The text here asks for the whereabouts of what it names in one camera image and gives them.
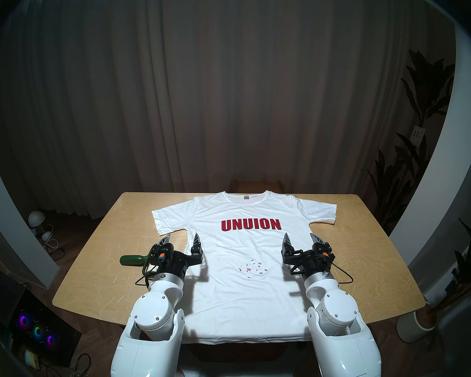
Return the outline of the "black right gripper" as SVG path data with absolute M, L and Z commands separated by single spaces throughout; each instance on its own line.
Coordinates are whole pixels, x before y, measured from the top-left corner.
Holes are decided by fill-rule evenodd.
M 328 275 L 331 272 L 334 254 L 330 244 L 314 233 L 310 233 L 310 236 L 313 241 L 312 249 L 295 251 L 288 234 L 284 235 L 281 255 L 284 264 L 290 266 L 291 275 L 312 276 L 316 273 Z

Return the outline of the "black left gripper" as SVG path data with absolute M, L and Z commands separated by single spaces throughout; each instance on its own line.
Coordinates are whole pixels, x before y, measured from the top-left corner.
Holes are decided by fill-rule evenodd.
M 174 249 L 170 243 L 171 234 L 164 236 L 151 249 L 149 263 L 152 265 L 152 274 L 173 274 L 180 279 L 184 279 L 187 265 L 186 255 Z M 203 251 L 198 233 L 195 234 L 191 254 L 188 262 L 203 262 Z

